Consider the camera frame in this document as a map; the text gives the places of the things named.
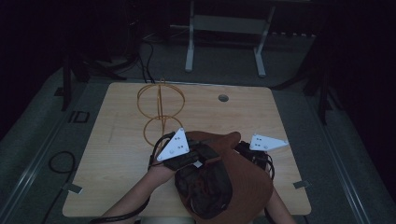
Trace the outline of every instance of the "metal stand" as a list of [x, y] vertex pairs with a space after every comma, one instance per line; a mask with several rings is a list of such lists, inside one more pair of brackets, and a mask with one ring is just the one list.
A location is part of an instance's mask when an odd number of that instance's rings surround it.
[[271, 7], [271, 10], [266, 20], [195, 15], [194, 0], [191, 0], [189, 46], [187, 49], [187, 59], [185, 67], [186, 72], [192, 71], [194, 58], [194, 30], [207, 30], [261, 35], [262, 38], [259, 45], [254, 48], [254, 57], [256, 59], [259, 77], [265, 77], [266, 73], [262, 62], [262, 48], [264, 46], [265, 39], [268, 36], [268, 30], [270, 28], [270, 24], [275, 13], [275, 9], [276, 7]]

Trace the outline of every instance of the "cable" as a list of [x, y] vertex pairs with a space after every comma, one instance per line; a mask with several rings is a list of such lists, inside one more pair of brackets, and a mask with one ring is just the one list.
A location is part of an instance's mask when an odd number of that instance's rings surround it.
[[124, 72], [127, 72], [127, 71], [133, 69], [136, 66], [136, 63], [137, 63], [137, 57], [134, 60], [134, 64], [129, 65], [127, 68], [123, 69], [122, 71], [118, 71], [117, 75], [120, 75], [120, 74], [122, 74]]
[[267, 208], [264, 208], [264, 213], [265, 213], [265, 217], [267, 218], [267, 220], [268, 220], [268, 222], [269, 222], [270, 224], [276, 224], [276, 223], [274, 222], [274, 220], [272, 219], [270, 213], [268, 212]]
[[306, 216], [304, 216], [304, 221], [306, 224], [309, 224], [308, 218]]
[[141, 55], [138, 54], [138, 56], [137, 56], [138, 57], [138, 61], [140, 62], [141, 69], [142, 69], [142, 76], [143, 76], [143, 79], [145, 80], [146, 83], [148, 83], [147, 78], [146, 78], [146, 74], [147, 74], [150, 82], [151, 83], [155, 83], [155, 80], [154, 80], [154, 78], [152, 77], [152, 75], [151, 75], [151, 73], [149, 71], [149, 63], [150, 63], [151, 57], [152, 57], [152, 55], [154, 53], [154, 47], [148, 41], [143, 40], [143, 43], [150, 46], [151, 52], [150, 52], [150, 54], [148, 56], [148, 61], [146, 62], [146, 66], [143, 63], [143, 59], [142, 59]]
[[[177, 37], [178, 35], [182, 35], [182, 34], [184, 34], [184, 33], [187, 33], [188, 31], [190, 30], [190, 28], [187, 28], [187, 29], [183, 29], [182, 31], [179, 31], [178, 33], [176, 33], [176, 34], [173, 34], [173, 35], [169, 35], [169, 38], [173, 38], [173, 37]], [[163, 39], [161, 39], [161, 40], [154, 40], [154, 39], [150, 39], [150, 37], [157, 37], [157, 38], [160, 38], [160, 37], [158, 37], [158, 36], [156, 36], [156, 32], [154, 32], [154, 33], [151, 33], [151, 34], [149, 34], [149, 35], [146, 35], [145, 37], [143, 37], [143, 41], [145, 41], [145, 42], [147, 42], [147, 43], [162, 43], [164, 40]]]
[[267, 154], [267, 163], [270, 165], [270, 169], [268, 170], [268, 173], [271, 174], [271, 179], [274, 180], [275, 177], [275, 167], [274, 167], [274, 163], [272, 160], [272, 157], [270, 155]]
[[[58, 157], [59, 155], [62, 154], [67, 154], [72, 158], [72, 167], [70, 168], [70, 170], [65, 170], [65, 171], [59, 171], [57, 169], [55, 169], [52, 165], [52, 161]], [[49, 168], [51, 169], [52, 172], [56, 173], [56, 174], [68, 174], [66, 180], [64, 181], [64, 183], [68, 183], [70, 178], [72, 177], [72, 174], [76, 171], [77, 167], [76, 167], [76, 157], [73, 155], [73, 153], [69, 152], [69, 151], [60, 151], [58, 153], [56, 153], [55, 155], [53, 155], [50, 159], [49, 159]], [[55, 199], [52, 201], [49, 210], [47, 211], [46, 215], [44, 216], [43, 221], [41, 222], [42, 224], [45, 224], [47, 222], [47, 219], [50, 216], [50, 212], [53, 208], [53, 206], [56, 204], [56, 202], [58, 201], [59, 197], [61, 196], [62, 192], [64, 191], [64, 189], [60, 189], [58, 194], [56, 195]]]
[[152, 163], [154, 163], [154, 157], [155, 157], [155, 155], [157, 154], [157, 148], [158, 148], [158, 146], [160, 145], [160, 143], [161, 143], [164, 139], [172, 138], [174, 135], [175, 135], [175, 132], [171, 132], [171, 133], [165, 134], [164, 136], [162, 136], [162, 137], [155, 143], [154, 149], [152, 149], [151, 156], [149, 157], [148, 170], [149, 170], [149, 168], [151, 168], [151, 166], [156, 166], [156, 165], [162, 164], [162, 162], [161, 162], [161, 163], [157, 163], [157, 164], [152, 164]]
[[125, 215], [121, 215], [121, 216], [116, 216], [116, 217], [99, 217], [99, 218], [95, 218], [95, 219], [90, 221], [90, 224], [107, 223], [107, 222], [118, 222], [118, 221], [123, 221], [123, 220], [129, 219], [131, 217], [135, 217], [135, 216], [139, 215], [139, 213], [141, 213], [146, 208], [146, 206], [148, 204], [149, 204], [149, 197], [145, 201], [145, 203], [142, 204], [142, 206], [140, 206], [138, 209], [134, 210], [131, 213], [128, 213], [128, 214], [125, 214]]
[[124, 68], [125, 66], [132, 64], [132, 63], [136, 63], [137, 62], [137, 57], [134, 55], [128, 55], [125, 56], [126, 61], [123, 63], [119, 63], [119, 64], [115, 64], [115, 65], [110, 65], [107, 66], [106, 68], [115, 71], [115, 70], [120, 70], [121, 68]]

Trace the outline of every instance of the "gray carpet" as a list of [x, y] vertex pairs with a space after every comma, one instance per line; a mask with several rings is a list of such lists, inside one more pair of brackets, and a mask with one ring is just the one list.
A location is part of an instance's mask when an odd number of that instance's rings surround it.
[[[303, 36], [270, 36], [263, 54], [268, 74], [266, 78], [257, 77], [251, 48], [208, 45], [196, 46], [193, 71], [185, 73], [187, 47], [184, 43], [172, 41], [153, 45], [149, 71], [156, 80], [163, 77], [174, 82], [268, 87], [295, 75], [312, 41], [313, 38]], [[150, 46], [144, 44], [141, 54], [146, 62]], [[127, 81], [142, 81], [138, 65], [119, 73], [128, 77]], [[53, 173], [47, 162], [51, 156], [63, 150], [73, 152], [79, 162], [106, 88], [112, 81], [92, 74], [88, 84], [74, 82], [73, 104], [68, 111], [61, 112], [62, 99], [53, 96], [53, 93], [61, 85], [62, 74], [54, 74], [0, 143], [1, 202], [4, 204], [17, 186], [24, 169], [43, 142], [47, 141], [46, 136], [53, 132], [52, 127], [58, 121], [62, 124], [50, 141], [48, 155], [40, 172], [9, 223], [40, 223], [43, 220], [67, 177]], [[306, 217], [295, 219], [298, 223], [365, 223], [352, 209], [350, 197], [346, 194], [349, 188], [343, 181], [345, 176], [339, 174], [341, 169], [347, 172], [365, 208], [367, 219], [363, 220], [369, 223], [393, 223], [396, 220], [395, 203], [382, 185], [347, 115], [333, 106], [333, 110], [327, 112], [328, 125], [323, 127], [315, 112], [318, 97], [305, 97], [302, 94], [303, 86], [304, 82], [300, 82], [283, 91], [273, 91], [302, 178], [311, 184], [306, 191], [312, 212]], [[90, 112], [88, 123], [67, 122], [73, 110]], [[340, 168], [334, 160], [334, 147], [344, 167]], [[71, 166], [67, 155], [54, 160], [54, 164], [61, 170]], [[62, 215], [65, 196], [63, 193], [58, 199], [47, 223], [87, 223], [88, 217], [69, 218]], [[263, 217], [255, 220], [255, 224], [262, 223], [267, 223]]]

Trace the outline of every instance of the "table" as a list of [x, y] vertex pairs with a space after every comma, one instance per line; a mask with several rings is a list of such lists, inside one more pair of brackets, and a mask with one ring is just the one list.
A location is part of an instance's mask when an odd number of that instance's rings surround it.
[[[291, 2], [309, 2], [310, 0], [290, 0]], [[274, 17], [276, 10], [275, 2], [272, 2], [270, 10], [265, 20], [247, 19], [247, 18], [231, 18], [221, 16], [207, 16], [198, 15], [194, 10], [194, 0], [190, 0], [190, 24], [189, 24], [189, 45], [187, 48], [186, 57], [186, 72], [192, 71], [192, 64], [194, 58], [194, 30], [218, 31], [218, 32], [232, 32], [239, 34], [253, 34], [260, 35], [261, 39], [257, 47], [253, 49], [254, 58], [256, 61], [257, 72], [259, 77], [265, 77], [265, 68], [262, 62], [262, 48], [265, 39], [268, 36], [268, 31]]]
[[[137, 108], [137, 93], [147, 84], [113, 83], [92, 129], [73, 184], [80, 194], [68, 193], [63, 213], [67, 217], [101, 216], [147, 171], [152, 146], [143, 137], [149, 122]], [[271, 91], [259, 87], [174, 85], [185, 96], [181, 112], [175, 116], [187, 131], [230, 133], [238, 131], [249, 142], [254, 133], [287, 140]], [[228, 96], [227, 102], [219, 100]], [[182, 97], [162, 87], [163, 114], [172, 115], [182, 106]], [[157, 90], [150, 88], [139, 100], [143, 112], [157, 115]], [[146, 136], [155, 143], [162, 135], [161, 123], [148, 124]], [[166, 121], [165, 132], [176, 131], [176, 120]], [[276, 168], [275, 186], [290, 212], [307, 215], [311, 207], [290, 146], [270, 152]], [[142, 217], [189, 217], [178, 198], [174, 181], [160, 186], [151, 195]]]

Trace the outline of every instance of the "white table leg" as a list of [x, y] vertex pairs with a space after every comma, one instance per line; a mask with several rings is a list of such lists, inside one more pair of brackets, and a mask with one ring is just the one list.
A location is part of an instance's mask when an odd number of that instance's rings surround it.
[[189, 30], [189, 47], [187, 49], [186, 72], [192, 71], [194, 59], [194, 1], [190, 1], [190, 30]]
[[264, 46], [264, 42], [266, 37], [268, 36], [268, 30], [270, 29], [271, 25], [271, 20], [274, 16], [276, 7], [271, 7], [270, 13], [267, 18], [267, 23], [264, 24], [263, 31], [262, 31], [262, 39], [260, 41], [260, 44], [258, 47], [254, 48], [254, 57], [256, 59], [256, 65], [257, 65], [257, 72], [259, 74], [259, 77], [265, 77], [265, 69], [264, 69], [264, 64], [262, 62], [262, 47]]

